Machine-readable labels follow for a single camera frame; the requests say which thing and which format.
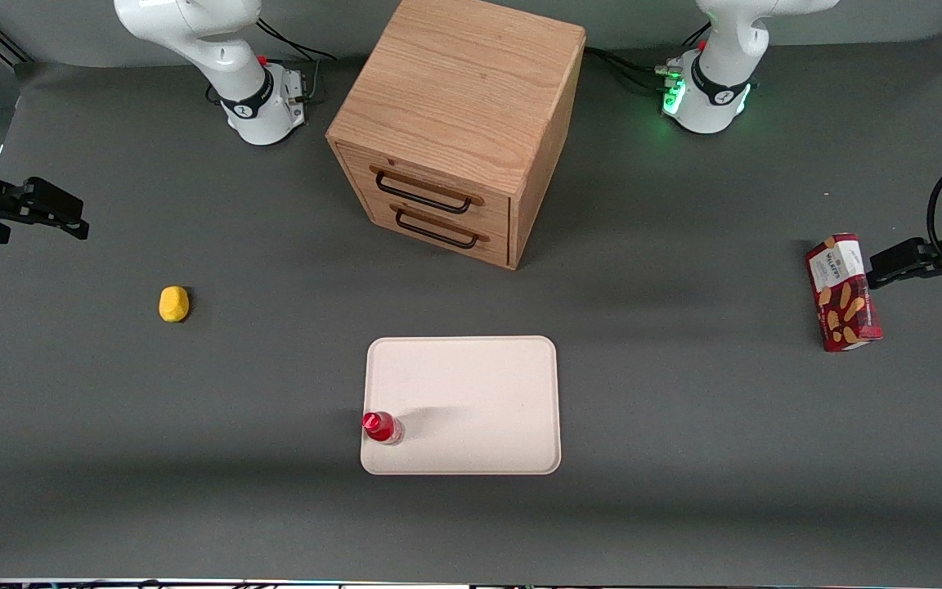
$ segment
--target yellow sponge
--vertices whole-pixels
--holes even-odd
[[[187,317],[188,310],[191,310],[191,301],[188,301],[187,291],[182,286],[167,286],[162,290],[162,295],[158,299],[158,314],[162,316],[162,321],[177,323]]]

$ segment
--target bottle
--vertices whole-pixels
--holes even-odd
[[[402,422],[385,411],[373,411],[373,413],[363,415],[362,428],[366,430],[366,435],[370,436],[371,440],[388,445],[400,443],[404,433]]]

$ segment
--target gray table surface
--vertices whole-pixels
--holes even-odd
[[[942,587],[942,282],[826,354],[803,264],[923,234],[942,38],[775,48],[717,137],[587,60],[518,272],[369,223],[324,139],[358,66],[269,148],[195,68],[27,72],[0,176],[92,230],[0,246],[0,577]],[[556,474],[363,472],[374,339],[537,333]]]

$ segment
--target red bottle cap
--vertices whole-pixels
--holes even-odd
[[[366,413],[362,417],[362,428],[370,439],[388,441],[395,435],[395,418],[388,413]]]

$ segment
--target wood grain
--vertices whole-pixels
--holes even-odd
[[[490,232],[496,239],[507,242],[509,230],[508,198],[501,198],[492,194],[481,196],[450,189],[444,183],[445,178],[438,178],[437,175],[410,174],[405,171],[397,171],[395,165],[389,163],[388,157],[371,153],[356,146],[349,146],[342,142],[337,144],[336,149],[339,156],[343,158],[344,168],[348,171],[348,180],[351,180],[351,183],[354,184],[355,191],[362,202],[374,199],[384,202],[397,202],[405,208],[445,219],[449,223],[457,225],[457,227],[466,227],[468,230],[476,232]],[[411,193],[440,202],[443,205],[460,206],[464,203],[464,198],[471,198],[472,204],[468,207],[466,213],[456,215],[390,195],[377,187],[376,171],[378,170],[383,170],[385,174],[388,174],[388,180],[386,180],[388,186],[411,191]]]
[[[325,135],[370,220],[516,268],[565,144],[585,41],[583,27],[479,0],[403,0]],[[455,215],[386,194],[379,170],[473,205]],[[460,250],[411,234],[393,206],[487,240]]]
[[[329,135],[515,195],[583,38],[478,0],[403,0]]]
[[[448,220],[442,219],[437,215],[415,211],[415,209],[409,208],[409,206],[401,204],[401,202],[396,202],[396,200],[370,200],[370,208],[373,209],[373,223],[388,228],[388,230],[400,232],[400,234],[404,236],[423,241],[424,243],[430,243],[430,245],[444,247],[444,249],[449,251],[455,251],[457,254],[464,254],[464,256],[470,256],[471,258],[476,258],[483,262],[489,262],[489,264],[504,266],[504,268],[509,267],[507,236],[498,238],[495,235],[491,235],[490,232],[469,230],[467,227],[457,227],[457,225],[449,223]],[[471,235],[478,235],[478,243],[475,243],[475,246],[470,250],[462,250],[460,247],[454,247],[447,243],[442,243],[437,239],[422,236],[418,234],[418,232],[407,231],[405,228],[399,227],[395,221],[395,213],[398,209],[402,209],[405,213],[405,223],[414,224],[417,227],[425,228],[425,230],[436,232],[437,234],[456,239],[457,241],[467,241]]]
[[[536,161],[530,168],[526,177],[526,184],[521,191],[518,206],[513,208],[511,215],[511,254],[509,260],[513,266],[518,266],[526,250],[526,242],[530,238],[530,230],[536,222],[543,196],[550,186],[550,178],[554,168],[558,165],[558,158],[565,146],[565,137],[569,131],[569,119],[572,117],[572,100],[576,96],[576,82],[580,78],[580,62],[583,57],[584,43],[576,49],[572,56],[573,65],[567,72],[568,78],[563,84],[561,96],[558,97],[549,117],[547,130],[540,139],[537,148]]]

